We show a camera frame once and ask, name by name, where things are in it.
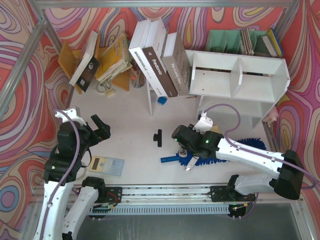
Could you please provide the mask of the blue microfiber duster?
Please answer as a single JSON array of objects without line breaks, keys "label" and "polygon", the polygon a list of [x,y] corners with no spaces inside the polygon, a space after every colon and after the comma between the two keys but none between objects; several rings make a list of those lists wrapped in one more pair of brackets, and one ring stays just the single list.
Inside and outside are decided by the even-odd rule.
[{"label": "blue microfiber duster", "polygon": [[[266,150],[265,143],[260,138],[243,138],[237,140],[238,143],[248,145],[250,147],[258,148],[260,150]],[[178,153],[176,153],[174,156],[168,156],[168,157],[161,157],[160,162],[161,163],[169,163],[169,162],[179,162],[181,166],[187,166],[190,160],[192,159],[192,154],[188,151],[185,156],[180,156]],[[211,165],[211,164],[217,164],[217,163],[225,163],[227,160],[218,159],[218,158],[197,158],[197,162],[195,163],[195,166],[204,166],[204,165]]]}]

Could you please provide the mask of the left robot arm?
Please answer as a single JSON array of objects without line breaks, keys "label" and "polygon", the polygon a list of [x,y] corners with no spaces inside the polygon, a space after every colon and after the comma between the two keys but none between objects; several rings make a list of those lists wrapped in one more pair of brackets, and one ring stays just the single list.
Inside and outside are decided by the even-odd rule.
[{"label": "left robot arm", "polygon": [[91,116],[96,130],[92,130],[75,109],[58,110],[55,115],[62,119],[62,124],[57,132],[57,145],[44,165],[43,203],[34,239],[75,240],[93,203],[104,200],[105,181],[87,177],[76,201],[67,211],[69,196],[83,166],[85,153],[90,147],[109,139],[111,131],[96,114]]}]

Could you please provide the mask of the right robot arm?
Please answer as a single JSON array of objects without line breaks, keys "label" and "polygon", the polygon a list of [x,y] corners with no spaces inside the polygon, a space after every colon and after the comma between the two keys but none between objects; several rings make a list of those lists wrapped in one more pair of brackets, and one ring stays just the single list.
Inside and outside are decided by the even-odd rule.
[{"label": "right robot arm", "polygon": [[200,133],[184,125],[179,125],[171,137],[195,157],[238,162],[260,170],[257,175],[232,175],[227,186],[229,193],[246,196],[274,192],[289,200],[300,198],[303,165],[293,150],[288,149],[285,153],[261,150],[214,131]]}]

